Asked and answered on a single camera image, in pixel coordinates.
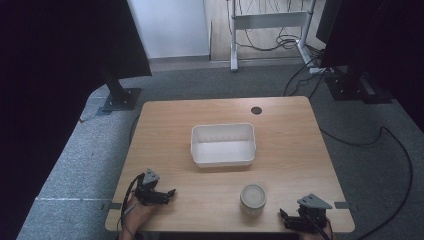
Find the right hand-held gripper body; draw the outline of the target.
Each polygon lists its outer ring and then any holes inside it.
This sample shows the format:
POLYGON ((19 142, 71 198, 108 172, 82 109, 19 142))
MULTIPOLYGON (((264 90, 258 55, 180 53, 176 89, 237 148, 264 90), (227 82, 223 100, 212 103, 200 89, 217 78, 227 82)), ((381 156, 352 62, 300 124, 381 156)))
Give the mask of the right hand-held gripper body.
POLYGON ((327 227, 326 211, 332 206, 314 194, 297 200, 301 231, 317 232, 327 227))

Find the white desk frame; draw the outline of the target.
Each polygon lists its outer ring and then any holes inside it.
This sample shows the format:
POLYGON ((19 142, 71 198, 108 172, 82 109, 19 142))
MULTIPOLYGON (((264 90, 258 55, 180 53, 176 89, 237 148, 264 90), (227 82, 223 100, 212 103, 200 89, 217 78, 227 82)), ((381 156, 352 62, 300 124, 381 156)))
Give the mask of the white desk frame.
POLYGON ((300 28, 300 37, 295 41, 295 46, 302 57, 304 64, 310 72, 315 68, 312 57, 307 52, 306 40, 310 30, 317 0, 310 0, 309 7, 301 11, 262 13, 262 14, 242 14, 237 12, 238 0, 229 0, 229 30, 231 33, 230 44, 230 70, 238 71, 238 47, 237 32, 255 29, 271 28, 300 28))

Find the white plastic bin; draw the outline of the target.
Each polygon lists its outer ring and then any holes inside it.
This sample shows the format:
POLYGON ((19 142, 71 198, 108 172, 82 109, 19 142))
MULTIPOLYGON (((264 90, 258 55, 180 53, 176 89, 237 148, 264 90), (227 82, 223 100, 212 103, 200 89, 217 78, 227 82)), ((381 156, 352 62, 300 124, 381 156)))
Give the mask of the white plastic bin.
POLYGON ((256 156, 254 126, 197 125, 191 133, 191 155, 199 168, 251 165, 256 156))

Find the black metal stand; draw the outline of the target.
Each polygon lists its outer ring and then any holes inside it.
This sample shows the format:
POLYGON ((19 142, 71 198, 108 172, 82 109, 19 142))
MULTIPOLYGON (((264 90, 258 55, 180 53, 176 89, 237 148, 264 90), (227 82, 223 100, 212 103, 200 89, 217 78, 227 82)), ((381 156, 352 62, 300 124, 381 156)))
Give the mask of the black metal stand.
POLYGON ((109 95, 101 112, 132 111, 135 109, 141 88, 124 88, 118 79, 115 79, 104 64, 100 64, 99 73, 109 89, 109 95))

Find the black stand base plate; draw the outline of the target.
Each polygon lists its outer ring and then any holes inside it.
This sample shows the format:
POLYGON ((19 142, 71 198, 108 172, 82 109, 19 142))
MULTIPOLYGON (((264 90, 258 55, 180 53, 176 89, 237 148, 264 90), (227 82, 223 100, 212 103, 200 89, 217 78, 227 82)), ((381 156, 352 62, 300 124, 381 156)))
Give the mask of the black stand base plate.
POLYGON ((368 73, 345 73, 325 79, 335 101, 362 101, 365 104, 391 104, 394 97, 368 73))

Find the black curtain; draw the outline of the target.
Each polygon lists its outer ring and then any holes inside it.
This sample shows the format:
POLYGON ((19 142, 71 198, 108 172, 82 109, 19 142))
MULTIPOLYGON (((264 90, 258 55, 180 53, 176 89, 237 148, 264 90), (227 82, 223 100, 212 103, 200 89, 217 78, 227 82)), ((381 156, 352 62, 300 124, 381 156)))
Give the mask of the black curtain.
POLYGON ((16 240, 90 94, 149 72, 129 0, 0 0, 0 240, 16 240))
POLYGON ((326 0, 320 65, 370 74, 424 132, 424 0, 326 0))

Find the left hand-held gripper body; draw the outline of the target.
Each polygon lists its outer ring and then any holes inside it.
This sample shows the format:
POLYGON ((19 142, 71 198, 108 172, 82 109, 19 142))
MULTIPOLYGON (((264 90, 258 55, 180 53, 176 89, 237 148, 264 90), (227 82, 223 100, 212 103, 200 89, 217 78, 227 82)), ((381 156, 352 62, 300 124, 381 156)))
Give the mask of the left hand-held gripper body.
POLYGON ((142 205, 160 204, 160 196, 155 191, 160 177, 150 168, 137 177, 134 195, 142 205))

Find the person's right hand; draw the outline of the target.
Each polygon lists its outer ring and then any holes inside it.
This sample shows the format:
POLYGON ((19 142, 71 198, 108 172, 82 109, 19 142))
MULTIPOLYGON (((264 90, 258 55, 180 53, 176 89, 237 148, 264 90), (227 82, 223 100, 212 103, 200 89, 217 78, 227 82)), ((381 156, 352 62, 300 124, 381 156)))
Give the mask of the person's right hand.
POLYGON ((298 235, 300 240, 336 240, 337 239, 334 233, 332 233, 328 229, 326 229, 324 233, 326 235, 325 237, 321 233, 310 234, 305 232, 299 232, 298 235))

